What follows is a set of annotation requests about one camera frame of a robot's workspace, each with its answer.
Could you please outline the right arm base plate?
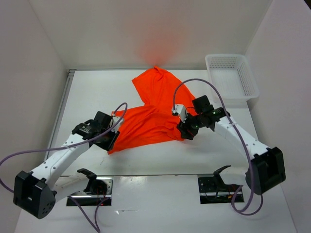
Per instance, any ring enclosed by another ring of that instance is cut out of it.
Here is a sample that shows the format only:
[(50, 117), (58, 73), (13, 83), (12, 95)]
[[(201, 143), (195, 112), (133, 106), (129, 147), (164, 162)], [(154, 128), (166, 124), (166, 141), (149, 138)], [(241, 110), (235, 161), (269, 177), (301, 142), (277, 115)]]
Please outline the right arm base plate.
[(212, 175), (198, 176), (200, 204), (230, 203), (238, 189), (236, 184), (216, 184)]

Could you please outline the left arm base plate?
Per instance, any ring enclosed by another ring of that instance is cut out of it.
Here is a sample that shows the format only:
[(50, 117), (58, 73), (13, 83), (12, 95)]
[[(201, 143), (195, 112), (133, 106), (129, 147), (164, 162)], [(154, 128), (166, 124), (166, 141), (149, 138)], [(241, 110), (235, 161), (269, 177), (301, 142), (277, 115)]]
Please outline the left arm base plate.
[(103, 201), (101, 206), (111, 206), (113, 190), (113, 177), (98, 176), (97, 186), (90, 191), (79, 190), (71, 195), (71, 197), (82, 207), (97, 206)]

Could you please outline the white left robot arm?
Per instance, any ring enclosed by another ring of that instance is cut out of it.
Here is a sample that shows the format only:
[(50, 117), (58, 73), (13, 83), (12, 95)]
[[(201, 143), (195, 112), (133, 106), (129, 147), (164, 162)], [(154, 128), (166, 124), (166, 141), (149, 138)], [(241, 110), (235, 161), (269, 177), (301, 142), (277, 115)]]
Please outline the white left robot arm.
[(30, 172), (21, 171), (15, 177), (13, 202), (38, 219), (45, 218), (56, 202), (78, 191), (86, 194), (107, 193), (107, 184), (94, 172), (80, 168), (63, 176), (67, 168), (92, 146), (111, 151), (124, 119), (98, 111), (94, 119), (78, 124), (62, 149), (57, 149), (46, 161)]

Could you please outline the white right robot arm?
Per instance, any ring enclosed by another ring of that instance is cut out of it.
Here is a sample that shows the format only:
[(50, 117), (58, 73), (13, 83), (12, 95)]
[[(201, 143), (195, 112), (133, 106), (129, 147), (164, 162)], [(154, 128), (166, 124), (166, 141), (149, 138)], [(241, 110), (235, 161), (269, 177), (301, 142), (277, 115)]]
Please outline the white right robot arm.
[(215, 109), (207, 96), (192, 101), (195, 115), (176, 104), (172, 114), (180, 118), (181, 138), (192, 140), (200, 128), (208, 128), (233, 145), (248, 163), (248, 168), (225, 165), (213, 172), (213, 185), (219, 191), (230, 184), (247, 185), (261, 195), (286, 180), (284, 157), (278, 147), (270, 148), (244, 130), (224, 108)]

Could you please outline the orange shorts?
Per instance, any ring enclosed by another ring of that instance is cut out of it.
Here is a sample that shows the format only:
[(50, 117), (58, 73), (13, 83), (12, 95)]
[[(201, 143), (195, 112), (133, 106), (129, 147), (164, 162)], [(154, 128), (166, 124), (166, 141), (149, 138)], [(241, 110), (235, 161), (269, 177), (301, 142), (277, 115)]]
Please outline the orange shorts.
[(132, 80), (140, 99), (144, 103), (117, 111), (114, 114), (124, 117), (119, 128), (120, 135), (109, 154), (139, 146), (180, 141), (181, 133), (177, 124), (179, 118), (172, 115), (173, 104), (182, 104), (191, 114), (195, 114), (192, 101), (195, 96), (172, 73), (159, 67), (146, 70)]

